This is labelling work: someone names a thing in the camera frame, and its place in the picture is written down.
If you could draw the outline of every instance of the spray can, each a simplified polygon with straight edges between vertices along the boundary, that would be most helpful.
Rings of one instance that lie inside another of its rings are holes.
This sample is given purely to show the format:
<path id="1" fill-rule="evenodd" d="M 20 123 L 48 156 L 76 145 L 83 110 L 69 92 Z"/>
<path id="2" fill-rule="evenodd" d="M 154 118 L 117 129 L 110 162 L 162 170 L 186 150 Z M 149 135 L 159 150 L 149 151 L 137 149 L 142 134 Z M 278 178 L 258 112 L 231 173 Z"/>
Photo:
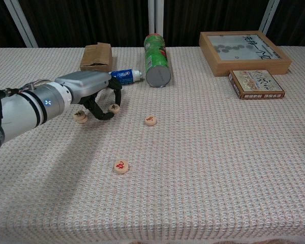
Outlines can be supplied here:
<path id="1" fill-rule="evenodd" d="M 161 35 L 154 33 L 144 39 L 146 81 L 152 87 L 164 87 L 171 79 L 171 72 Z"/>
<path id="2" fill-rule="evenodd" d="M 132 84 L 139 81 L 142 76 L 139 70 L 118 70 L 109 72 L 109 74 L 118 79 L 121 85 Z"/>

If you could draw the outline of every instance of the red chinese character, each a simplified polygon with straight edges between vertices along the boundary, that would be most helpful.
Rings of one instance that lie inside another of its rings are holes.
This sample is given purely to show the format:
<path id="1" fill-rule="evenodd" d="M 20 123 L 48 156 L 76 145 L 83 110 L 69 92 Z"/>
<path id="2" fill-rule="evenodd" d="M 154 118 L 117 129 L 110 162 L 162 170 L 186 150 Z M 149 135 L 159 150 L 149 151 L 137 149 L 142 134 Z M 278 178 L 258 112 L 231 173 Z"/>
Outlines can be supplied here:
<path id="1" fill-rule="evenodd" d="M 119 169 L 123 169 L 124 168 L 124 163 L 121 161 L 119 164 L 117 164 L 116 166 Z"/>

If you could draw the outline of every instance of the blue spray can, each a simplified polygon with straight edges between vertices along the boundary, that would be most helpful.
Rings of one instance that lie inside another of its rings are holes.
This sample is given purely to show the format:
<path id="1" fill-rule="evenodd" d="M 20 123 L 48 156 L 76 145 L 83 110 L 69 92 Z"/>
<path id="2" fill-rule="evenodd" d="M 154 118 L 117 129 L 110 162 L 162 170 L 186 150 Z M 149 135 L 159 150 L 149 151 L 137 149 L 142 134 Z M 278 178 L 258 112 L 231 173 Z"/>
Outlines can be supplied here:
<path id="1" fill-rule="evenodd" d="M 109 72 L 109 74 L 118 79 L 121 85 L 132 84 L 139 81 L 142 76 L 139 70 L 118 70 Z"/>

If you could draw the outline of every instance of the silver can bottom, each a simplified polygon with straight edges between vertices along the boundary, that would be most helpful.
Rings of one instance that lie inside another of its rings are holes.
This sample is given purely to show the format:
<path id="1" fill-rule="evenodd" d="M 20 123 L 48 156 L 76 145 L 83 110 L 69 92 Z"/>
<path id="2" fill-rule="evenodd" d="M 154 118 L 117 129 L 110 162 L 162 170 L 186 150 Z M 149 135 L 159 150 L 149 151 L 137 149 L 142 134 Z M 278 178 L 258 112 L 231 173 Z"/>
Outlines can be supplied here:
<path id="1" fill-rule="evenodd" d="M 151 87 L 164 87 L 171 79 L 171 72 L 165 66 L 151 67 L 146 73 L 146 81 Z"/>

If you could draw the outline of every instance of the wooden game piece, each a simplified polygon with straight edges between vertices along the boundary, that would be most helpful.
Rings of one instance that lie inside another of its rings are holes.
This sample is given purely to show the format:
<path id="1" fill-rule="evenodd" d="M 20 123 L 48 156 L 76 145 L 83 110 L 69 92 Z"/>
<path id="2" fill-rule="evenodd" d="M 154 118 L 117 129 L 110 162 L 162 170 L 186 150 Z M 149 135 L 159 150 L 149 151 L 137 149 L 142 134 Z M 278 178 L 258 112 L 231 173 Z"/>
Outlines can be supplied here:
<path id="1" fill-rule="evenodd" d="M 87 115 L 86 115 L 84 119 L 78 120 L 77 123 L 79 123 L 79 124 L 84 124 L 84 123 L 87 122 L 87 120 L 88 120 L 88 117 L 87 117 Z"/>
<path id="2" fill-rule="evenodd" d="M 129 169 L 129 163 L 126 160 L 117 160 L 113 169 L 118 174 L 124 174 Z"/>
<path id="3" fill-rule="evenodd" d="M 148 126 L 154 126 L 157 123 L 157 119 L 153 115 L 149 115 L 144 119 L 144 122 Z"/>
<path id="4" fill-rule="evenodd" d="M 86 117 L 86 114 L 85 114 L 85 112 L 82 111 L 82 110 L 79 110 L 78 112 L 76 112 L 76 113 L 73 115 L 73 119 L 74 119 L 75 121 L 83 120 L 85 117 Z"/>
<path id="5" fill-rule="evenodd" d="M 111 104 L 109 107 L 108 107 L 108 110 L 114 114 L 118 113 L 120 111 L 120 106 L 117 105 L 116 103 L 113 103 Z"/>

